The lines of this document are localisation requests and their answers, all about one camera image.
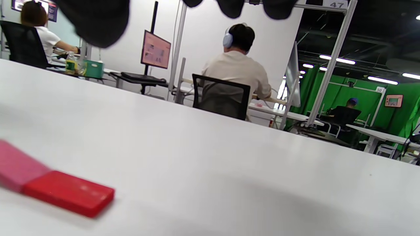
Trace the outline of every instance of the black ceiling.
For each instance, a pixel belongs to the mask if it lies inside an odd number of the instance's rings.
[[[307,0],[322,5],[322,0]],[[334,74],[364,79],[377,76],[399,83],[420,82],[402,73],[420,75],[420,0],[359,0]],[[324,64],[331,55],[344,14],[305,9],[296,40],[299,60]]]

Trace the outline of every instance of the number 47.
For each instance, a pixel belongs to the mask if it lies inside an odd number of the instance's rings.
[[[330,5],[330,7],[333,7],[333,8],[342,8],[343,5],[344,5],[344,3],[332,3]]]

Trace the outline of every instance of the pink block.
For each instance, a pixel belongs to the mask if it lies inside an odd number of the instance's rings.
[[[21,192],[23,185],[51,170],[4,140],[0,140],[0,184]]]

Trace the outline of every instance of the monitor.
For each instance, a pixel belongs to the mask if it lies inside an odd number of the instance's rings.
[[[168,69],[170,53],[170,42],[144,31],[142,64]]]
[[[22,11],[24,3],[32,0],[12,0],[12,10]],[[57,22],[57,5],[48,0],[35,0],[35,2],[40,2],[41,6],[45,9],[48,14],[48,20],[52,22]]]
[[[299,62],[297,57],[297,43],[294,42],[293,48],[291,50],[289,63],[286,68],[286,86],[289,92],[288,99],[292,99],[292,106],[300,107],[300,85],[299,85]],[[297,80],[296,87],[294,88],[293,97],[290,97],[291,90],[293,89],[293,84]]]
[[[387,95],[385,99],[385,106],[392,108],[400,108],[402,106],[403,95]]]

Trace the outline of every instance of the black mesh chair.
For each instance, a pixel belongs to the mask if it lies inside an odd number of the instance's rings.
[[[11,61],[42,69],[65,68],[48,63],[36,28],[9,21],[0,21],[0,25],[9,45]]]
[[[360,110],[348,108],[344,106],[337,106],[333,110],[334,117],[323,116],[321,121],[328,125],[327,133],[338,138],[340,132],[349,132],[351,129],[347,124],[353,124],[357,117],[362,113]]]
[[[192,75],[194,108],[246,120],[251,88],[245,84]]]

